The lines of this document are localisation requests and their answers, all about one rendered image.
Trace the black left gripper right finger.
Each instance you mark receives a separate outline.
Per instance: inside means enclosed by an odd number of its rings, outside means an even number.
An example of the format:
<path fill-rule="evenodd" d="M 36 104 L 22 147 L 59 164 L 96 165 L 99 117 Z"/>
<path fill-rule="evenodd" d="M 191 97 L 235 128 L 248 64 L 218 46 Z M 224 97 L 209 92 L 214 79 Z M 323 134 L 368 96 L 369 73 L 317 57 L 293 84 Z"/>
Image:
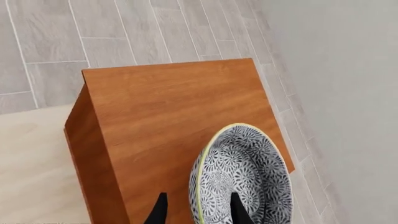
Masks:
<path fill-rule="evenodd" d="M 236 192 L 231 194 L 230 208 L 233 224 L 254 224 Z"/>

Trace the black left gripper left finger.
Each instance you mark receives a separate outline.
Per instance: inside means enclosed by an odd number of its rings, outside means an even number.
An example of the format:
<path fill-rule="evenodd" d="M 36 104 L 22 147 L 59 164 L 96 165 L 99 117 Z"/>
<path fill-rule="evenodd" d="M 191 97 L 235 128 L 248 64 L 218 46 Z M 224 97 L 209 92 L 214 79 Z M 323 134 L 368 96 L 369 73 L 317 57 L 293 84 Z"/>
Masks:
<path fill-rule="evenodd" d="M 168 210 L 167 193 L 162 192 L 153 206 L 145 224 L 166 224 Z"/>

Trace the wooden cabinet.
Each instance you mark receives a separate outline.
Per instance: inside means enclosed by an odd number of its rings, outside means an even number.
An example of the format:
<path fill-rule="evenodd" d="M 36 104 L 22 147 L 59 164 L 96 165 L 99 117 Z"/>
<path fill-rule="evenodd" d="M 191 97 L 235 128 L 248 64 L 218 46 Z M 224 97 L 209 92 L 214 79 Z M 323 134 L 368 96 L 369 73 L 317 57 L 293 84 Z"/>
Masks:
<path fill-rule="evenodd" d="M 295 167 L 250 58 L 92 68 L 65 123 L 91 224 L 143 224 L 159 194 L 166 224 L 192 223 L 188 180 L 229 124 L 264 131 Z"/>

